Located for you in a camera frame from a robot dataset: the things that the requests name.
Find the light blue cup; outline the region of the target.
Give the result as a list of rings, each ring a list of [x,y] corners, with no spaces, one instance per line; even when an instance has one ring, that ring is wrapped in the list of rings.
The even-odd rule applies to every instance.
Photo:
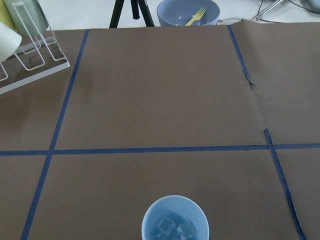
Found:
[[[168,195],[147,209],[141,237],[143,240],[208,240],[210,228],[205,213],[194,201]]]

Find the ice cubes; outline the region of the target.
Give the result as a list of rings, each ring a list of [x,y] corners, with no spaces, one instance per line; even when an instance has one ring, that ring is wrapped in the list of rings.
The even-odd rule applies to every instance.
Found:
[[[197,230],[191,220],[162,216],[155,227],[153,240],[192,240]]]

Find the blue bowl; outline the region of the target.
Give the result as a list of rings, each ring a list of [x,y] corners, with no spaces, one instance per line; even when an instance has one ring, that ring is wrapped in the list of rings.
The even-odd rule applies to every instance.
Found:
[[[201,9],[205,12],[192,26],[216,25],[220,16],[219,6],[212,0],[163,0],[156,9],[162,27],[185,26]]]

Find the yellow plastic fork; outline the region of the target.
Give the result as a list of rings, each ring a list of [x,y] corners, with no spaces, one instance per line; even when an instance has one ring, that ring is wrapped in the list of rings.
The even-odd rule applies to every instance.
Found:
[[[201,20],[202,17],[204,16],[205,12],[206,12],[206,9],[205,9],[205,8],[203,8],[203,7],[200,8],[200,9],[198,10],[198,12],[196,12],[196,13],[192,16],[192,18],[185,24],[185,26],[186,26],[186,27],[191,26],[194,22]]]

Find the silver pole with clip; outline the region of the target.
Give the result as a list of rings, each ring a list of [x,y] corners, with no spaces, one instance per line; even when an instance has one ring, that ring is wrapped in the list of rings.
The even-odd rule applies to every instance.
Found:
[[[264,8],[262,11],[260,11],[255,16],[253,16],[251,21],[257,22],[261,20],[267,13],[269,13],[271,10],[273,10],[283,2],[284,0],[275,0],[273,3],[269,4],[266,8]]]

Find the white cup in rack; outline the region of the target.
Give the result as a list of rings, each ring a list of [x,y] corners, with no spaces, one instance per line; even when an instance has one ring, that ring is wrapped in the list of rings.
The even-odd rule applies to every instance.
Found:
[[[0,62],[6,61],[15,53],[22,42],[22,36],[9,28],[4,23],[0,23]]]

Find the yellow cup in rack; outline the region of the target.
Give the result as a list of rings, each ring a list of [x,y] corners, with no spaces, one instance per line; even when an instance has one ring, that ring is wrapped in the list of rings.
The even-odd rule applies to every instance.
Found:
[[[16,31],[15,25],[3,0],[0,0],[0,21],[10,29]]]

